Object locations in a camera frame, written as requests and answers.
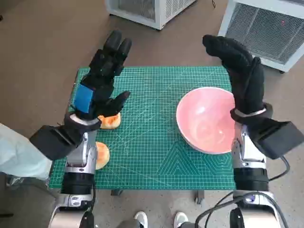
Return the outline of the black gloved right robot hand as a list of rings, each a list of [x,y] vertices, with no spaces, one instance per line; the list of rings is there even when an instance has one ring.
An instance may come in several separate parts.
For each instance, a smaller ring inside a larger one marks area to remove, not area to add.
[[[243,114],[263,110],[264,72],[260,58],[253,57],[232,38],[204,35],[202,44],[207,54],[218,57],[227,70],[235,108]]]

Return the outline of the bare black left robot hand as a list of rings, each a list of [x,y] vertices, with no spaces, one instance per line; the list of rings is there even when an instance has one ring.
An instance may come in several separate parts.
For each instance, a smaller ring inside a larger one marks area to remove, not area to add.
[[[129,38],[122,39],[118,30],[111,32],[102,49],[98,49],[89,64],[89,72],[76,89],[74,110],[76,116],[93,120],[99,116],[117,115],[130,96],[129,91],[112,98],[114,78],[124,69],[124,62],[132,46]]]

